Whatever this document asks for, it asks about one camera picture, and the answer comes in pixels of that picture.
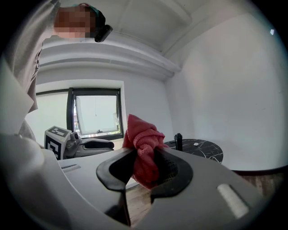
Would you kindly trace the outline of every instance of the red cloth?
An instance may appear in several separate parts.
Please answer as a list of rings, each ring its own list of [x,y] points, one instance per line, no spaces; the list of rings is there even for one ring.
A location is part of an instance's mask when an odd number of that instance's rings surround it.
[[[157,131],[155,125],[141,120],[132,114],[128,115],[128,128],[123,148],[136,148],[137,157],[134,163],[132,178],[142,186],[151,189],[157,185],[159,178],[157,165],[154,163],[154,148],[167,147],[163,143],[164,134]]]

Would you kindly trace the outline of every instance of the person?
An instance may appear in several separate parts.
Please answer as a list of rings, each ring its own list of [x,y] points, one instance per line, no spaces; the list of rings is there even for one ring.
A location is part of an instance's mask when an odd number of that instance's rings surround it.
[[[35,87],[43,41],[52,35],[91,38],[104,25],[105,17],[96,8],[85,3],[64,8],[59,0],[44,0],[23,20],[3,54],[13,75],[34,101],[29,113],[37,109]],[[36,140],[26,121],[19,134]]]

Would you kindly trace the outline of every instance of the round black table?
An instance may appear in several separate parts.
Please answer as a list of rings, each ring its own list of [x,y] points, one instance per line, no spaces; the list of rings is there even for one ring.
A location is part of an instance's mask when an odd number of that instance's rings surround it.
[[[166,142],[165,144],[172,149],[176,149],[175,141]],[[182,146],[183,152],[205,157],[207,159],[222,163],[223,151],[217,144],[199,139],[183,139]]]

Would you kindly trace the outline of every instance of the window frame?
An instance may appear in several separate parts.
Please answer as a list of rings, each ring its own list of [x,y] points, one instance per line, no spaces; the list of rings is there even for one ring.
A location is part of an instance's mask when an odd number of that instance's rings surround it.
[[[69,88],[69,89],[60,89],[60,90],[51,90],[41,93],[36,93],[36,96],[46,95],[51,93],[63,93],[68,92],[67,97],[67,109],[66,109],[66,122],[67,129],[75,132],[74,130],[74,101],[76,96],[116,96],[117,100],[117,116],[119,119],[119,129],[120,133],[110,134],[99,137],[84,137],[82,139],[104,139],[108,141],[121,139],[124,137],[123,133],[123,123],[122,123],[122,105],[121,105],[121,92],[120,89],[114,88]]]

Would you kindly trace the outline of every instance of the marble table top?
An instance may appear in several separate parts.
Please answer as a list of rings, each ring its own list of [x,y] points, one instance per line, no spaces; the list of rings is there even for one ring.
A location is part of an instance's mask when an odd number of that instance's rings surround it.
[[[172,149],[176,149],[176,143],[174,141],[165,142]],[[222,163],[223,160],[223,151],[222,149],[209,141],[199,140],[199,139],[183,139],[182,140],[183,152],[190,153],[196,156],[205,157],[219,163]]]

